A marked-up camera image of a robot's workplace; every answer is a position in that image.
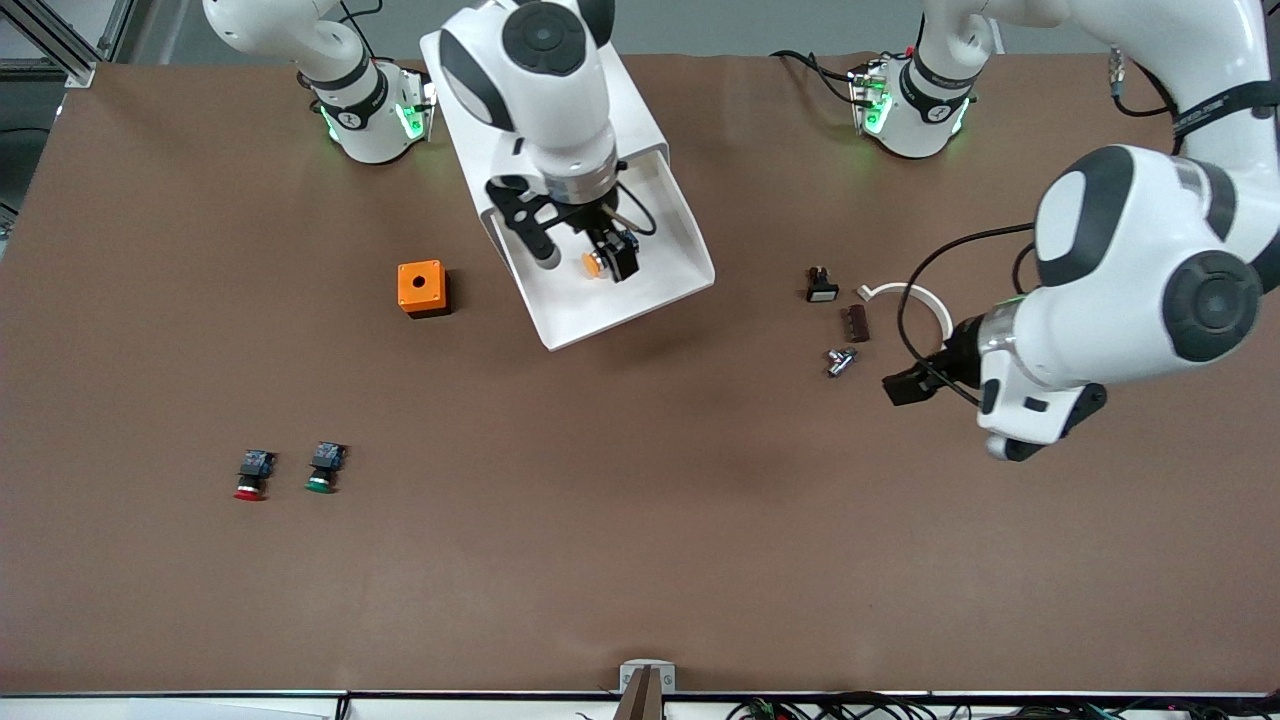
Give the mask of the brown table cover mat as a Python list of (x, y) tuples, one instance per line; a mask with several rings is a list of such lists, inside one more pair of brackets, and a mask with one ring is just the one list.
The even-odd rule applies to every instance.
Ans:
[[(704, 691), (1280, 688), (1280, 292), (1025, 462), (952, 393), (888, 402), (892, 299), (831, 379), (840, 306), (803, 297), (1164, 147), (1103, 58), (995, 59), (928, 161), (788, 61), (625, 63), (716, 282), (556, 352), (443, 123), (365, 167), (280, 67), (67, 95), (0, 260), (0, 692), (594, 691), (641, 657)], [(413, 319), (430, 259), (453, 313)]]

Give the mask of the red mushroom push button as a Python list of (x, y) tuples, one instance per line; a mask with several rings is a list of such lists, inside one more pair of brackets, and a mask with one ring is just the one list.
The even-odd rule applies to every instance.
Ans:
[(247, 450), (237, 471), (233, 497), (259, 502), (268, 498), (268, 482), (273, 477), (276, 454), (266, 450)]

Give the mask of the white semicircular plastic clamp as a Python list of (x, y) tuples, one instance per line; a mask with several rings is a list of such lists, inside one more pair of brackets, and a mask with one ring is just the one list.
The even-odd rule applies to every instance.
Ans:
[(908, 286), (905, 282), (890, 282), (877, 287), (861, 284), (858, 287), (856, 293), (864, 301), (872, 301), (878, 296), (888, 293), (909, 295), (932, 311), (938, 322), (942, 341), (948, 340), (955, 331), (955, 322), (946, 304), (936, 293), (919, 284)]

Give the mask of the green mushroom push button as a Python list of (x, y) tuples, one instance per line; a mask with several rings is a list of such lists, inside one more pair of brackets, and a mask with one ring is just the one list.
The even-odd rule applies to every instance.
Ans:
[(305, 488), (317, 495), (334, 495), (337, 492), (337, 475), (346, 464), (347, 454), (348, 448), (344, 445), (317, 443), (310, 462), (311, 474)]

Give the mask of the aluminium profile frame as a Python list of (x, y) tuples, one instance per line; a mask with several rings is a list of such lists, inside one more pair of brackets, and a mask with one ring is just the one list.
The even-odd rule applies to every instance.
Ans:
[(99, 64), (124, 54), (142, 0), (0, 0), (0, 81), (90, 87)]

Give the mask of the orange button enclosure box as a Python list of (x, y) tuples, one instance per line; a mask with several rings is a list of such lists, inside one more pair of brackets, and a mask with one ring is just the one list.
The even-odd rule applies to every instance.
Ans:
[(453, 313), (451, 275), (436, 259), (398, 265), (396, 288), (399, 309), (410, 318), (428, 319)]

